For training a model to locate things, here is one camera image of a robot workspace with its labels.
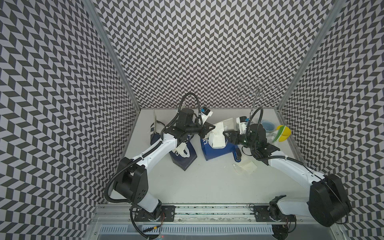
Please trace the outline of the navy bag with white handles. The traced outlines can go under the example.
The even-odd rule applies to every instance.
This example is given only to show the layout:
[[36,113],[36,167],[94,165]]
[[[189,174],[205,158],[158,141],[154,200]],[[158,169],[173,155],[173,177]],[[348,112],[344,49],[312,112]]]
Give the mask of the navy bag with white handles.
[[150,129],[150,144],[155,144],[161,138],[161,131],[166,126],[163,122],[157,120],[156,111],[153,110],[154,122]]

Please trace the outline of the blue black stapler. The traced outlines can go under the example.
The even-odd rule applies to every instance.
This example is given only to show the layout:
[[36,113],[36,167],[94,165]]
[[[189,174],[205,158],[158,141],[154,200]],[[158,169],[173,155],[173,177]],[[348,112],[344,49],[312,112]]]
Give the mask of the blue black stapler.
[[242,160],[242,152],[239,148],[235,148],[233,151],[234,160],[236,163],[241,162]]

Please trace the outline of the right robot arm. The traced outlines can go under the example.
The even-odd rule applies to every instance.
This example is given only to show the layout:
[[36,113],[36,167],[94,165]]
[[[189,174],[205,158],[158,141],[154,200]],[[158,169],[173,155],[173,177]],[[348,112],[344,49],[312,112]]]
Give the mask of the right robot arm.
[[263,113],[263,108],[258,108],[249,117],[239,117],[237,130],[224,131],[223,135],[229,143],[250,149],[255,160],[279,170],[306,190],[303,197],[280,195],[272,199],[270,219],[279,222],[284,216],[299,215],[311,217],[324,227],[347,223],[352,206],[342,180],[335,174],[312,170],[282,152],[275,143],[284,129],[268,134],[262,126]]

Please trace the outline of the royal blue tote bag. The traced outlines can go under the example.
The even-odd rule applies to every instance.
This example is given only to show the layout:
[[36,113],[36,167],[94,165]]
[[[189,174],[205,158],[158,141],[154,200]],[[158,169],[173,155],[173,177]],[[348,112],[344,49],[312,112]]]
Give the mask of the royal blue tote bag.
[[230,143],[223,134],[225,131],[235,129],[234,119],[229,118],[214,124],[214,126],[215,128],[201,140],[201,147],[206,161],[236,151],[235,145]]

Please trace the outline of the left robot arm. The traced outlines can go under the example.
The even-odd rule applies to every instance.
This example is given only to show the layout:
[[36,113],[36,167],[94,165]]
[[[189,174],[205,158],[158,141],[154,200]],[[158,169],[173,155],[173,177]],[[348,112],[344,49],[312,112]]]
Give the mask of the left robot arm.
[[120,160],[117,172],[107,182],[104,198],[109,203],[129,203],[134,208],[143,209],[156,219],[161,213],[162,202],[149,191],[148,174],[168,153],[182,144],[186,144],[194,135],[204,138],[214,125],[207,123],[211,111],[202,108],[194,93],[182,97],[195,98],[198,112],[183,108],[179,104],[175,117],[162,129],[160,138],[143,153],[132,159]]

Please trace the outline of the navy tote bag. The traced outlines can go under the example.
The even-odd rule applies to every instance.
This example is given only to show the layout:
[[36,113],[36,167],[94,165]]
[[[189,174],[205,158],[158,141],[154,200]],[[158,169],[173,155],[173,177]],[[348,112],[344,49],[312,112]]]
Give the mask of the navy tote bag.
[[191,142],[181,143],[175,150],[170,152],[174,164],[186,171],[197,158],[197,153]]

